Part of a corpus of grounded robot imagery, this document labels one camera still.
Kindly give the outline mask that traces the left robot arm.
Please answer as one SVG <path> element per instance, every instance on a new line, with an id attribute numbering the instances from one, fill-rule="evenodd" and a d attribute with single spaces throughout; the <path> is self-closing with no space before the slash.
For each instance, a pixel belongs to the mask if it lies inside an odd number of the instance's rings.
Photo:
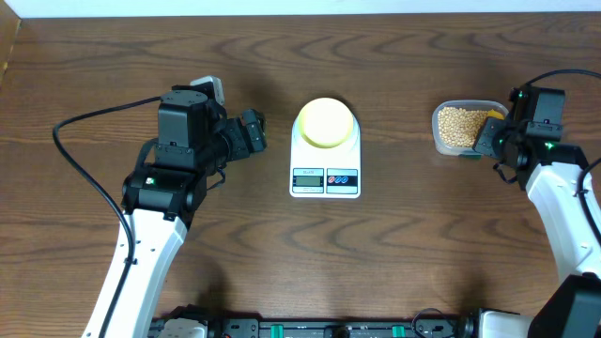
<path id="1" fill-rule="evenodd" d="M 267 147 L 254 109 L 228 117 L 212 90 L 176 86 L 160 98 L 159 132 L 123 183 L 115 253 L 86 337 L 144 337 L 164 280 L 207 195 L 208 177 Z"/>

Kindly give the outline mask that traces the yellow measuring scoop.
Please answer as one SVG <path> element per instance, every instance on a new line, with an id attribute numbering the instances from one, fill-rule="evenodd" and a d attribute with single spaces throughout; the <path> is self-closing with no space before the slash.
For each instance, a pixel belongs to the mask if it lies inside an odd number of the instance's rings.
<path id="1" fill-rule="evenodd" d="M 491 117 L 491 118 L 495 118 L 495 119 L 499 119 L 499 120 L 503 120 L 505 118 L 505 115 L 496 111 L 496 110 L 490 110 L 487 112 L 486 114 L 487 117 Z"/>

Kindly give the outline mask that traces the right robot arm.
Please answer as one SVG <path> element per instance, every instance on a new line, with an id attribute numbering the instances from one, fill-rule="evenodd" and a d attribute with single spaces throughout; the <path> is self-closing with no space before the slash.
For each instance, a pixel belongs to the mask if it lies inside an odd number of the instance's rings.
<path id="1" fill-rule="evenodd" d="M 565 94 L 525 84 L 512 91 L 503 119 L 489 117 L 473 150 L 509 167 L 544 224 L 560 285 L 535 316 L 483 310 L 480 337 L 593 337 L 600 324 L 600 207 L 592 165 L 579 146 L 564 144 Z"/>

